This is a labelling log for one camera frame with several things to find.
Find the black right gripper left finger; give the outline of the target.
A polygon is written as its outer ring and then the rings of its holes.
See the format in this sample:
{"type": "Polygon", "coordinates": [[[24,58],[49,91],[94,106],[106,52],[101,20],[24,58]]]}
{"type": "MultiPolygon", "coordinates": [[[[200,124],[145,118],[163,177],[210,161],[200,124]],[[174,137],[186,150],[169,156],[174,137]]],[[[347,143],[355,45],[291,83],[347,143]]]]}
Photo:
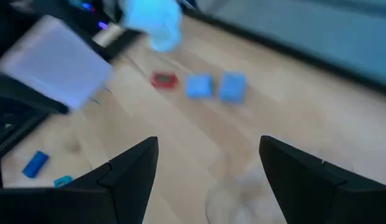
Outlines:
{"type": "Polygon", "coordinates": [[[117,224],[142,224],[158,163],[158,138],[151,136],[100,167],[67,184],[89,190],[104,190],[117,224]]]}

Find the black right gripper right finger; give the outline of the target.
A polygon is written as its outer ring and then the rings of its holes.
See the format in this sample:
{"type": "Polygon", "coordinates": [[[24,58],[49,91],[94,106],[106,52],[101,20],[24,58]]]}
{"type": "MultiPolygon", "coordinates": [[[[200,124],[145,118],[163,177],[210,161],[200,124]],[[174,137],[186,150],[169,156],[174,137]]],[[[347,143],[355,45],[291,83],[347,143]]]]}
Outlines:
{"type": "Polygon", "coordinates": [[[271,136],[259,155],[287,224],[386,224],[386,185],[271,136]]]}

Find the teal digital clock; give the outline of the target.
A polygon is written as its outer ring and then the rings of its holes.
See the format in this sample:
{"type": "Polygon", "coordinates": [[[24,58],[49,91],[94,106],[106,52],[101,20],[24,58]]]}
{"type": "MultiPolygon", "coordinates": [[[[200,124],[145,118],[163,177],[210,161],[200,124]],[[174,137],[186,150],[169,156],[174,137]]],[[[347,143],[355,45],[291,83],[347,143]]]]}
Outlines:
{"type": "Polygon", "coordinates": [[[69,175],[65,175],[65,176],[59,177],[58,179],[54,180],[54,187],[59,188],[59,187],[62,187],[64,185],[71,183],[72,181],[73,181],[73,177],[71,177],[69,175]]]}

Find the blue digital clock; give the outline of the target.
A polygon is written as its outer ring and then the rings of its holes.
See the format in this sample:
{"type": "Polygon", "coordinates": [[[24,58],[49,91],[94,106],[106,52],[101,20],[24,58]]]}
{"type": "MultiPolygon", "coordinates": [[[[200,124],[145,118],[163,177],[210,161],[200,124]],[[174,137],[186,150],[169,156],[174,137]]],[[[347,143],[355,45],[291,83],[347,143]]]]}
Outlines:
{"type": "Polygon", "coordinates": [[[37,151],[32,157],[32,159],[27,163],[25,168],[22,170],[22,173],[26,177],[34,179],[48,160],[48,154],[42,151],[37,151]]]}

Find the red digital clock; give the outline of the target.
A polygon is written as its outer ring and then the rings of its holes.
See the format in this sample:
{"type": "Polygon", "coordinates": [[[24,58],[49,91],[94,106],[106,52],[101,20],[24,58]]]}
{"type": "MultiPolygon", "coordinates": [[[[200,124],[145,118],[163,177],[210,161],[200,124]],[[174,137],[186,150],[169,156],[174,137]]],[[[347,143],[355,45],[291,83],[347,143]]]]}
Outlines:
{"type": "Polygon", "coordinates": [[[150,83],[155,88],[173,89],[177,85],[178,79],[175,73],[154,72],[150,78],[150,83]]]}

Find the lavender power adapter block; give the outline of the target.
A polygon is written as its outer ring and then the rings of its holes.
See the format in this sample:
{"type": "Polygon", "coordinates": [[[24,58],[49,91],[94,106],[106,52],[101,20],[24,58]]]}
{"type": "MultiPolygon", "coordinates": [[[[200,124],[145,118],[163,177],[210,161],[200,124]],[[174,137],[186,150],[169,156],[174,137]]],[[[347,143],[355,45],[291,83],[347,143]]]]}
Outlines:
{"type": "Polygon", "coordinates": [[[212,97],[212,77],[209,74],[188,75],[185,82],[185,93],[189,98],[212,97]]]}
{"type": "Polygon", "coordinates": [[[245,99],[247,79],[243,73],[223,72],[220,79],[218,98],[227,103],[242,103],[245,99]]]}

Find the white rectangular block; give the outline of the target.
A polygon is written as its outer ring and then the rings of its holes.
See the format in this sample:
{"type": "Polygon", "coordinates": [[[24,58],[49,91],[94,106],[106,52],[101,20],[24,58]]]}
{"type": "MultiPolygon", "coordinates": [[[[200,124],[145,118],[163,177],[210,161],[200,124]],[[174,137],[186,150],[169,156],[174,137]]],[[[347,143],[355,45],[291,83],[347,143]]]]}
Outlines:
{"type": "Polygon", "coordinates": [[[64,22],[44,16],[0,58],[0,72],[74,111],[113,68],[64,22]]]}

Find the white cylindrical cup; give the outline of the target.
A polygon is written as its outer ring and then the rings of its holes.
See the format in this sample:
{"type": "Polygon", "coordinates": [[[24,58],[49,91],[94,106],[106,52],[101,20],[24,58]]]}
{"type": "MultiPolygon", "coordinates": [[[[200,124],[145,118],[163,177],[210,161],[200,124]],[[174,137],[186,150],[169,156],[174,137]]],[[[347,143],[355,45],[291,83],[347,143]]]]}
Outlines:
{"type": "Polygon", "coordinates": [[[176,0],[126,0],[122,24],[144,32],[157,52],[170,52],[181,41],[182,12],[176,0]]]}

